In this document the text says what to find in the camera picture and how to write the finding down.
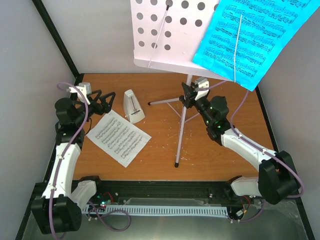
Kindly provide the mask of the white metronome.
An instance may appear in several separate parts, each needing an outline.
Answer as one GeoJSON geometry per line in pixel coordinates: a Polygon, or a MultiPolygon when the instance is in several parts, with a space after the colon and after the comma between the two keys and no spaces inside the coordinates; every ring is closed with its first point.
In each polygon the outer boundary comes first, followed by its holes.
{"type": "Polygon", "coordinates": [[[136,124],[145,118],[145,113],[131,89],[124,92],[123,108],[124,115],[131,124],[136,124]]]}

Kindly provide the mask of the white sheet music page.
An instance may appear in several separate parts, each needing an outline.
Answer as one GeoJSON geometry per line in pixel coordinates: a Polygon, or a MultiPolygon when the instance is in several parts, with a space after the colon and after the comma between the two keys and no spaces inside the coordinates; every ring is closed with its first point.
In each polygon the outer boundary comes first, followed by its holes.
{"type": "Polygon", "coordinates": [[[151,139],[114,110],[106,113],[87,137],[125,168],[151,139]]]}

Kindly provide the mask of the blue sheet music page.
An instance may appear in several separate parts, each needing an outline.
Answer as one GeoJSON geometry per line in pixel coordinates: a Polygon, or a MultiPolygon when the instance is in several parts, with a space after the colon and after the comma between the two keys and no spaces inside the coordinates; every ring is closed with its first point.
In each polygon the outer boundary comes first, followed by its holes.
{"type": "Polygon", "coordinates": [[[253,91],[318,0],[221,0],[193,63],[253,91]]]}

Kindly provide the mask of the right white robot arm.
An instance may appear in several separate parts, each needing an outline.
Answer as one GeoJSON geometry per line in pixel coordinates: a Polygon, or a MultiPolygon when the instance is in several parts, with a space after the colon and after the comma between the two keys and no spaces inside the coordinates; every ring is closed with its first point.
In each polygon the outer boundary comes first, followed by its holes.
{"type": "Polygon", "coordinates": [[[201,115],[209,138],[237,153],[258,172],[257,177],[236,176],[227,182],[225,193],[233,196],[261,197],[272,205],[285,198],[298,198],[304,187],[291,155],[286,151],[268,149],[240,132],[227,118],[229,108],[224,96],[208,100],[210,88],[207,79],[198,79],[187,85],[179,100],[187,109],[194,107],[201,115]]]}

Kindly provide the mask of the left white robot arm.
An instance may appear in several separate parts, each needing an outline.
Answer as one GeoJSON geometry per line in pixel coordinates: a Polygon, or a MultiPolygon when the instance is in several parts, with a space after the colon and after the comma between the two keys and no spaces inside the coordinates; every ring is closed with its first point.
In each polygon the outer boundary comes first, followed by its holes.
{"type": "Polygon", "coordinates": [[[43,193],[31,203],[32,214],[44,235],[57,236],[58,233],[77,231],[87,202],[90,199],[99,201],[104,195],[104,188],[97,184],[98,176],[82,178],[74,190],[72,182],[84,143],[84,123],[92,115],[109,113],[116,94],[103,95],[101,90],[95,90],[83,96],[83,100],[64,97],[54,105],[58,118],[55,160],[43,193]]]}

